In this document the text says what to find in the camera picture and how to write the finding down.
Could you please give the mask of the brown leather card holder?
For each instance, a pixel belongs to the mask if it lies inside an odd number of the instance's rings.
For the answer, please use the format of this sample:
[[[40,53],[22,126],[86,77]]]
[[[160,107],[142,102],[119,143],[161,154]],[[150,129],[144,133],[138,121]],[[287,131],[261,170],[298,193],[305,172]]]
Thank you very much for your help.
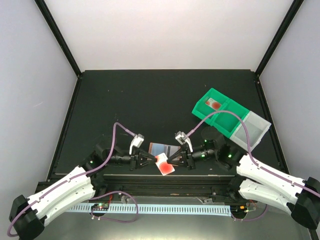
[[[149,144],[148,153],[153,156],[158,156],[162,153],[165,153],[167,158],[175,154],[181,147],[176,145],[167,145],[162,143],[151,142]]]

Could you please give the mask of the red circle credit card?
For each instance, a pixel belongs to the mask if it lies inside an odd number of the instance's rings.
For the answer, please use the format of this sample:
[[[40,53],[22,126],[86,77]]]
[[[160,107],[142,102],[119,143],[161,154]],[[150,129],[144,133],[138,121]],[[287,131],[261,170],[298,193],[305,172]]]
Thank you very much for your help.
[[[168,157],[164,152],[157,155],[155,158],[157,159],[155,164],[163,176],[169,175],[175,171],[174,166],[167,162]]]

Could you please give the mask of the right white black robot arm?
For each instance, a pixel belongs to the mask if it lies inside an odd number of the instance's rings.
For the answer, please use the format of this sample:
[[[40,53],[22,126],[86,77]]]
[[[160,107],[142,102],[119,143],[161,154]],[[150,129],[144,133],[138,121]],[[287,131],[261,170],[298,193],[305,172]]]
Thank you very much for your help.
[[[193,147],[184,132],[175,138],[181,148],[167,159],[167,163],[193,170],[196,161],[212,159],[226,170],[236,174],[229,182],[226,197],[262,202],[288,213],[298,224],[315,230],[320,224],[320,182],[286,174],[261,161],[251,158],[241,148],[227,143],[214,127],[201,131],[203,144]]]

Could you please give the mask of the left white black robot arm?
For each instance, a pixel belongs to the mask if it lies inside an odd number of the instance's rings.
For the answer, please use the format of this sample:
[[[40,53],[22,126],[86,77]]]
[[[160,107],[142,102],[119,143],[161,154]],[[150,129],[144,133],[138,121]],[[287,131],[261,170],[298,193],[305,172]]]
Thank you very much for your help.
[[[102,171],[108,163],[128,164],[131,170],[157,162],[157,158],[133,145],[128,151],[97,144],[95,150],[66,176],[29,197],[13,200],[9,214],[9,237],[33,240],[56,217],[71,207],[91,200],[101,200],[108,193]]]

